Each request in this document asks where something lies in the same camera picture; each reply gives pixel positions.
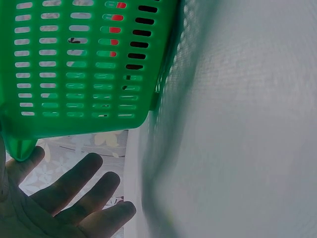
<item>floral tablecloth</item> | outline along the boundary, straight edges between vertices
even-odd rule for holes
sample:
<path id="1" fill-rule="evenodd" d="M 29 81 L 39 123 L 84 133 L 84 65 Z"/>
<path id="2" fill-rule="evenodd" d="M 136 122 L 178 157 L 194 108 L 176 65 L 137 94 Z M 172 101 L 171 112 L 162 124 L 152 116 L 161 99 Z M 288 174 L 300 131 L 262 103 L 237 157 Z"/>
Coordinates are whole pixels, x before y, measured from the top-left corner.
<path id="1" fill-rule="evenodd" d="M 73 205 L 108 171 L 117 173 L 121 184 L 105 208 L 115 205 L 124 199 L 123 169 L 128 131 L 105 132 L 41 139 L 38 145 L 45 149 L 46 156 L 43 161 L 30 173 L 20 188 L 31 195 L 55 182 L 65 172 L 70 170 L 88 153 L 95 152 L 102 156 L 104 163 L 96 175 L 73 199 Z M 123 229 L 120 229 L 114 238 L 123 238 Z"/>

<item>finger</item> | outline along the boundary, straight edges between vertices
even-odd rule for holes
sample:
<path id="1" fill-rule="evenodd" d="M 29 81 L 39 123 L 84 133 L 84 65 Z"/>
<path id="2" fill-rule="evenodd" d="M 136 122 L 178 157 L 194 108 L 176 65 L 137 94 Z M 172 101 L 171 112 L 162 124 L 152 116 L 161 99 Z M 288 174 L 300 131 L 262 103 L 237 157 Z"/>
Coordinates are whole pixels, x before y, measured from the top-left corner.
<path id="1" fill-rule="evenodd" d="M 35 147 L 29 159 L 24 162 L 19 162 L 14 159 L 6 164 L 6 170 L 11 178 L 17 185 L 23 182 L 28 174 L 42 161 L 45 156 L 45 151 L 42 147 Z"/>
<path id="2" fill-rule="evenodd" d="M 5 172 L 5 147 L 4 141 L 0 134 L 0 202 L 7 198 L 9 191 L 9 182 Z"/>
<path id="3" fill-rule="evenodd" d="M 91 213 L 102 210 L 119 184 L 120 177 L 117 174 L 106 173 L 85 196 L 55 217 L 63 223 L 78 225 Z"/>
<path id="4" fill-rule="evenodd" d="M 131 202 L 122 202 L 85 218 L 78 226 L 87 238 L 110 238 L 136 213 Z"/>
<path id="5" fill-rule="evenodd" d="M 67 206 L 102 164 L 103 160 L 99 155 L 89 154 L 59 180 L 34 193 L 31 198 L 54 216 Z"/>

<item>hand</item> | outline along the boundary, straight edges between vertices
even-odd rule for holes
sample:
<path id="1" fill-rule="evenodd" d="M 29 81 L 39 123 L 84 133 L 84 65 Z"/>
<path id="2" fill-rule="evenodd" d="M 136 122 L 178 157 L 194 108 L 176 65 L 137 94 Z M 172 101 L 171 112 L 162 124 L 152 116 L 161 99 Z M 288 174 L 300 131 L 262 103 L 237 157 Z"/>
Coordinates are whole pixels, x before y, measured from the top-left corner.
<path id="1" fill-rule="evenodd" d="M 51 186 L 27 196 L 19 184 L 44 158 L 36 147 L 25 162 L 5 164 L 0 137 L 0 234 L 2 238 L 109 238 L 136 213 L 131 202 L 102 210 L 120 184 L 106 173 L 75 205 L 61 211 L 101 167 L 97 154 L 87 155 Z"/>

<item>basket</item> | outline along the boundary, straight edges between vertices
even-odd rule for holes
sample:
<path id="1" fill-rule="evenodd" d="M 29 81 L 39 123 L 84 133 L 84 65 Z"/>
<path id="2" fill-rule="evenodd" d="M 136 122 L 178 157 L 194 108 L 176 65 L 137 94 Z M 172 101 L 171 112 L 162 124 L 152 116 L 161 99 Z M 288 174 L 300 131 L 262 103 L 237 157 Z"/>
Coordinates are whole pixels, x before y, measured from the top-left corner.
<path id="1" fill-rule="evenodd" d="M 0 0 L 0 124 L 13 158 L 40 138 L 144 122 L 177 0 L 122 1 Z"/>

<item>white fabric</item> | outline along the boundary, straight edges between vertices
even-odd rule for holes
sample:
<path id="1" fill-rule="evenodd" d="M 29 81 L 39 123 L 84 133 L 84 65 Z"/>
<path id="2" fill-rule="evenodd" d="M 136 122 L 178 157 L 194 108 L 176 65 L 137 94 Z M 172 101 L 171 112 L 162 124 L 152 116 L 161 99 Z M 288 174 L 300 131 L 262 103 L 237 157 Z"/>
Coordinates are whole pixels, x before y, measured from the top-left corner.
<path id="1" fill-rule="evenodd" d="M 317 237 L 317 1 L 182 9 L 177 56 L 144 134 L 152 237 Z"/>

